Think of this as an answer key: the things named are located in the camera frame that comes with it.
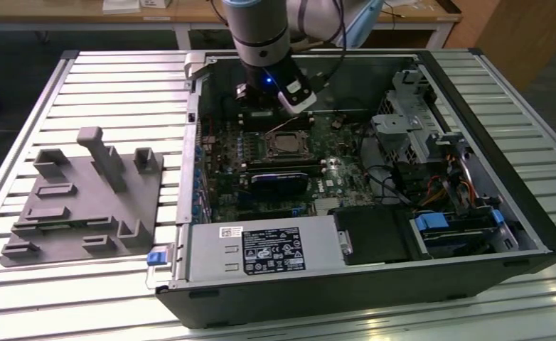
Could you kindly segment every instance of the power supply label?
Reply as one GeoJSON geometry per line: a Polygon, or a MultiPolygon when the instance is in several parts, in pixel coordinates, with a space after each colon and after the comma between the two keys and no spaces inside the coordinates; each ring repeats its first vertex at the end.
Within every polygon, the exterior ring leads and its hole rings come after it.
{"type": "Polygon", "coordinates": [[[298,227],[242,231],[246,275],[306,270],[298,227]]]}

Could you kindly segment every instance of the motherboard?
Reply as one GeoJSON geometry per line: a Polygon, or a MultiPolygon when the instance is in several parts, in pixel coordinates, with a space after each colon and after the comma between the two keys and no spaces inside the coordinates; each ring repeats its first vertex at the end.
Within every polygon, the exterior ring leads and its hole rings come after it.
{"type": "Polygon", "coordinates": [[[203,139],[213,222],[326,215],[374,202],[358,157],[361,124],[338,112],[268,131],[242,123],[226,122],[203,139]]]}

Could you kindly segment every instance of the cable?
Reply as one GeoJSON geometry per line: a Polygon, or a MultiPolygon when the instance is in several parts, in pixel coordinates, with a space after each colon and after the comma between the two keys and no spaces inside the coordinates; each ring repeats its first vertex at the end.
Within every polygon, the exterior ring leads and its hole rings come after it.
{"type": "Polygon", "coordinates": [[[468,189],[469,204],[475,205],[475,187],[472,186],[472,183],[464,180],[464,178],[460,179],[460,183],[464,184],[468,189]]]}
{"type": "Polygon", "coordinates": [[[381,11],[383,13],[387,13],[387,14],[391,14],[392,16],[396,16],[397,18],[407,18],[407,16],[404,16],[403,14],[399,14],[399,13],[391,13],[391,12],[387,12],[387,11],[381,11]]]}
{"type": "Polygon", "coordinates": [[[219,11],[218,11],[218,7],[214,5],[214,0],[210,0],[210,2],[211,2],[211,8],[213,8],[213,12],[214,12],[214,15],[218,17],[218,19],[219,19],[219,21],[227,26],[227,27],[230,27],[230,24],[227,23],[227,20],[226,20],[226,18],[221,15],[221,13],[219,13],[219,11]]]}
{"type": "Polygon", "coordinates": [[[385,197],[385,185],[387,185],[387,181],[388,180],[391,180],[392,179],[392,177],[391,176],[388,176],[385,179],[384,179],[384,181],[381,181],[381,196],[384,197],[384,198],[387,198],[385,197]]]}
{"type": "Polygon", "coordinates": [[[389,165],[373,165],[373,166],[366,167],[366,171],[372,168],[383,168],[388,172],[392,172],[395,170],[395,167],[391,167],[389,165]]]}
{"type": "Polygon", "coordinates": [[[362,99],[360,99],[358,97],[354,97],[354,96],[348,96],[348,97],[344,97],[344,98],[337,99],[336,100],[336,103],[333,105],[333,111],[336,111],[336,112],[341,111],[342,108],[345,107],[344,104],[346,102],[356,102],[357,104],[360,104],[361,109],[364,109],[364,110],[366,110],[369,112],[372,111],[372,106],[368,105],[365,103],[365,101],[362,101],[362,99]]]}
{"type": "Polygon", "coordinates": [[[428,181],[428,193],[427,193],[427,195],[431,195],[431,192],[432,192],[432,185],[433,185],[435,180],[440,180],[440,176],[439,176],[439,175],[435,175],[435,176],[431,178],[431,181],[428,181]]]}
{"type": "Polygon", "coordinates": [[[297,151],[288,151],[286,149],[281,149],[281,148],[277,148],[277,147],[270,147],[270,150],[272,151],[284,151],[285,153],[290,153],[293,155],[300,155],[300,153],[297,151]]]}
{"type": "MultiPolygon", "coordinates": [[[[460,183],[460,185],[464,185],[464,187],[467,187],[467,191],[469,193],[469,186],[468,186],[468,184],[467,183],[460,183]]],[[[460,194],[460,203],[461,203],[461,205],[465,205],[465,203],[467,203],[465,200],[464,200],[465,194],[464,194],[464,192],[460,189],[457,189],[457,194],[460,194]]]]}
{"type": "Polygon", "coordinates": [[[415,202],[412,202],[409,200],[408,197],[404,196],[404,194],[401,192],[399,192],[399,190],[396,188],[393,188],[392,186],[389,186],[388,184],[385,184],[384,181],[381,181],[380,179],[377,179],[374,177],[373,174],[366,173],[366,175],[369,175],[369,178],[387,190],[389,190],[391,192],[393,192],[393,194],[396,194],[397,198],[401,200],[401,202],[407,205],[407,206],[412,206],[412,207],[420,207],[420,205],[417,205],[415,202]]]}
{"type": "Polygon", "coordinates": [[[385,199],[400,199],[400,197],[396,197],[396,196],[393,196],[393,195],[384,195],[384,196],[381,196],[381,195],[376,195],[376,196],[373,197],[373,199],[380,200],[380,205],[385,205],[385,204],[384,204],[384,200],[385,200],[385,199]]]}
{"type": "Polygon", "coordinates": [[[384,4],[388,5],[388,7],[391,7],[392,10],[392,30],[396,30],[396,14],[395,14],[395,7],[392,7],[392,5],[388,2],[384,2],[384,4]]]}
{"type": "Polygon", "coordinates": [[[338,11],[338,20],[340,20],[340,28],[342,30],[342,43],[344,43],[344,47],[342,47],[342,55],[341,55],[337,63],[333,65],[332,70],[326,74],[326,77],[325,77],[325,81],[326,82],[329,82],[329,80],[332,79],[332,77],[336,74],[337,70],[342,66],[344,59],[345,59],[345,54],[348,53],[348,36],[346,36],[348,34],[345,32],[345,14],[344,14],[344,8],[345,7],[344,7],[344,0],[333,0],[333,5],[336,6],[336,9],[338,11]]]}
{"type": "Polygon", "coordinates": [[[361,130],[361,138],[358,140],[358,158],[361,159],[361,165],[362,165],[362,170],[364,171],[366,171],[366,168],[365,168],[365,166],[362,164],[362,142],[365,142],[365,138],[368,137],[366,136],[366,132],[368,132],[369,128],[373,128],[373,123],[372,122],[369,122],[366,128],[365,127],[362,128],[362,130],[361,130]]]}
{"type": "Polygon", "coordinates": [[[284,126],[286,126],[286,124],[289,123],[289,122],[292,122],[293,120],[296,120],[296,119],[298,119],[298,117],[293,117],[292,119],[289,119],[285,123],[282,123],[282,124],[280,124],[280,125],[277,125],[269,132],[266,132],[266,136],[268,136],[268,134],[269,133],[272,133],[273,131],[276,131],[277,129],[280,129],[280,128],[282,128],[284,126]]]}
{"type": "Polygon", "coordinates": [[[432,203],[433,201],[439,200],[444,195],[447,194],[445,189],[440,190],[439,192],[435,193],[435,195],[432,197],[429,197],[428,199],[425,199],[425,201],[421,202],[420,206],[425,206],[429,203],[432,203]]]}
{"type": "Polygon", "coordinates": [[[329,42],[329,43],[337,38],[338,34],[342,32],[342,21],[341,21],[342,10],[340,9],[336,0],[333,0],[333,6],[336,7],[337,15],[340,16],[340,22],[338,22],[338,26],[337,26],[336,32],[333,33],[332,37],[329,39],[326,39],[326,42],[329,42]]]}

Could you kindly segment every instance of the blue latch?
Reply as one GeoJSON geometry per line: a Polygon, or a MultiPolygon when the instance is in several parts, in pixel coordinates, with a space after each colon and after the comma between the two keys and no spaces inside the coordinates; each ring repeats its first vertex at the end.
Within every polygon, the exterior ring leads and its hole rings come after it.
{"type": "Polygon", "coordinates": [[[491,215],[493,216],[497,225],[501,225],[505,222],[504,215],[499,210],[491,211],[491,215]]]}
{"type": "Polygon", "coordinates": [[[166,251],[153,251],[147,254],[147,265],[166,265],[167,252],[166,251]]]}
{"type": "Polygon", "coordinates": [[[445,214],[443,213],[424,213],[415,219],[415,223],[420,231],[449,227],[445,214]]]}

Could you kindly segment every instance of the white label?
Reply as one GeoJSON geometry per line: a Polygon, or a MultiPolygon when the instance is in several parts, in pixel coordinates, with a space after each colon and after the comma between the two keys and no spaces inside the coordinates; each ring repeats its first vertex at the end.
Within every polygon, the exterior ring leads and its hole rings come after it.
{"type": "Polygon", "coordinates": [[[286,86],[286,89],[289,90],[289,92],[290,92],[292,94],[294,94],[296,92],[298,92],[298,91],[300,91],[300,89],[301,89],[301,83],[300,83],[300,81],[297,80],[296,82],[290,83],[290,84],[286,86]]]}
{"type": "Polygon", "coordinates": [[[285,259],[285,264],[288,265],[301,264],[302,262],[304,258],[285,259]]]}
{"type": "Polygon", "coordinates": [[[171,20],[171,17],[170,16],[145,16],[143,20],[169,21],[171,20]]]}
{"type": "Polygon", "coordinates": [[[242,237],[242,226],[229,226],[219,229],[219,238],[242,237]]]}
{"type": "Polygon", "coordinates": [[[141,3],[143,7],[165,9],[171,3],[171,0],[141,0],[141,3]]]}

